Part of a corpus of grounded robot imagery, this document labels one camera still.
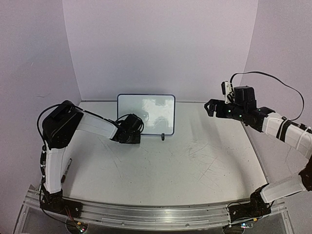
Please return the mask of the small blue-framed whiteboard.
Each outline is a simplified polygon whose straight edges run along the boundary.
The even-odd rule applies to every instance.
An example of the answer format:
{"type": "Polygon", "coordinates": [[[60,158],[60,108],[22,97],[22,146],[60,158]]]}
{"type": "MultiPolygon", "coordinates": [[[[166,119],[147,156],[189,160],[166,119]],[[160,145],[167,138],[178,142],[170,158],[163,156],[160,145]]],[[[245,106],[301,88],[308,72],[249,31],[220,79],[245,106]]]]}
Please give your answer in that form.
{"type": "Polygon", "coordinates": [[[176,98],[161,94],[119,94],[117,117],[135,114],[144,123],[143,135],[172,136],[175,132],[176,98]]]}

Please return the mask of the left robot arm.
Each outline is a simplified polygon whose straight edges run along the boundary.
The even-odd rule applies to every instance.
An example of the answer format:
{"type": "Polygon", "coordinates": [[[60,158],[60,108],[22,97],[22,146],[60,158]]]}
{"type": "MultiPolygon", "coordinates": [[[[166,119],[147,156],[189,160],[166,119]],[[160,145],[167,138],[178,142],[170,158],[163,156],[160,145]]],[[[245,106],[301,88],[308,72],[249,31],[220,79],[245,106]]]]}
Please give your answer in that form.
{"type": "Polygon", "coordinates": [[[83,131],[120,144],[140,144],[144,123],[135,114],[125,114],[117,120],[107,119],[65,100],[43,110],[36,127],[43,142],[40,208],[68,215],[80,212],[82,207],[80,202],[63,198],[62,189],[68,170],[63,168],[63,157],[75,133],[83,131]]]}

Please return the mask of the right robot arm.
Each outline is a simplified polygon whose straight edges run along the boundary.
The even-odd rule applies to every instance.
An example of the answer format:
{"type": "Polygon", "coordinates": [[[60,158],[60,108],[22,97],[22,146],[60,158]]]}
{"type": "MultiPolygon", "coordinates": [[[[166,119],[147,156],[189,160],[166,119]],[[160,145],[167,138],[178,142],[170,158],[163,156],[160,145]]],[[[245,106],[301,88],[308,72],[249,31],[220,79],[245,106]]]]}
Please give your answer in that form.
{"type": "Polygon", "coordinates": [[[221,84],[224,100],[211,99],[204,105],[208,116],[240,121],[246,126],[274,137],[297,150],[308,159],[298,174],[275,183],[265,184],[250,195],[248,203],[230,205],[230,221],[259,218],[271,213],[275,200],[312,190],[312,129],[281,116],[268,107],[257,107],[254,89],[233,88],[227,81],[221,84]]]}

